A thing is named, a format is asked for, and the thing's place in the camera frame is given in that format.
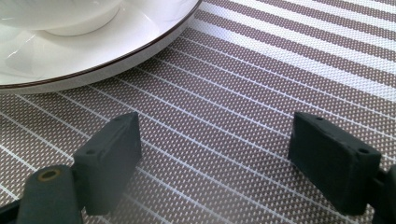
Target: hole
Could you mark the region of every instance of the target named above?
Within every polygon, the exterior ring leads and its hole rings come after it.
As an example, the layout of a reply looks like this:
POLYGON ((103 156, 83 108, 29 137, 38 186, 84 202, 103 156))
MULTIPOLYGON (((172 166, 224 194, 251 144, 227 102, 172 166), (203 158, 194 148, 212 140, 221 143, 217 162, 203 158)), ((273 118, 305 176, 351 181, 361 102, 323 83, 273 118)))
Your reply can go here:
POLYGON ((359 148, 358 151, 359 151, 360 153, 363 153, 363 154, 369 153, 369 150, 364 149, 364 148, 359 148))
POLYGON ((93 155, 93 154, 95 154, 95 151, 93 149, 87 151, 87 155, 93 155))
POLYGON ((48 171, 41 173, 38 176, 38 180, 42 181, 42 182, 50 181, 51 179, 56 178, 60 173, 61 173, 60 170, 48 170, 48 171))

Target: woven texture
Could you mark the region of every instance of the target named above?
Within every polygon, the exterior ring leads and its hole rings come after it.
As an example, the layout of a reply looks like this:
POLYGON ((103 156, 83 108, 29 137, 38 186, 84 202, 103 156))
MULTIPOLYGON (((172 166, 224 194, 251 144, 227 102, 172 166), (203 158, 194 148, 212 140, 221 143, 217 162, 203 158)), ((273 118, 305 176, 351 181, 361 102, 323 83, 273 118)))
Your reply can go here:
POLYGON ((396 163, 393 0, 205 0, 152 59, 69 91, 0 95, 0 205, 24 179, 137 111, 143 159, 87 223, 370 223, 287 160, 292 115, 322 116, 396 163))

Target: woven placemat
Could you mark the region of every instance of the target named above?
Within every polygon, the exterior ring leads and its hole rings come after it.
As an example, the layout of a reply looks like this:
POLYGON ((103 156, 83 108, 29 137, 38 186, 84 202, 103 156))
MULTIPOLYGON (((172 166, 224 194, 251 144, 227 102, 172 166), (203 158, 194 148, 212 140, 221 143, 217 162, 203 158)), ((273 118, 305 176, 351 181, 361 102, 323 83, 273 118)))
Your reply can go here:
POLYGON ((0 205, 110 119, 137 111, 143 159, 87 223, 370 223, 337 213, 287 160, 294 111, 396 163, 393 0, 205 0, 152 59, 105 81, 0 95, 0 205))

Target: table surface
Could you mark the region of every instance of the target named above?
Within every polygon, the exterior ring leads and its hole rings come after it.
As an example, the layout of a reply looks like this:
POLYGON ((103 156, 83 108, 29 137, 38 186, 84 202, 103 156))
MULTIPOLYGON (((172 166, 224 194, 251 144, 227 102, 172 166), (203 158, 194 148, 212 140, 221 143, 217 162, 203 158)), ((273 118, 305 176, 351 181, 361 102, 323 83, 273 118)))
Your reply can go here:
POLYGON ((140 116, 143 159, 87 223, 370 223, 338 214, 287 159, 294 111, 396 158, 396 2, 205 0, 152 59, 78 89, 0 95, 0 205, 110 119, 140 116))

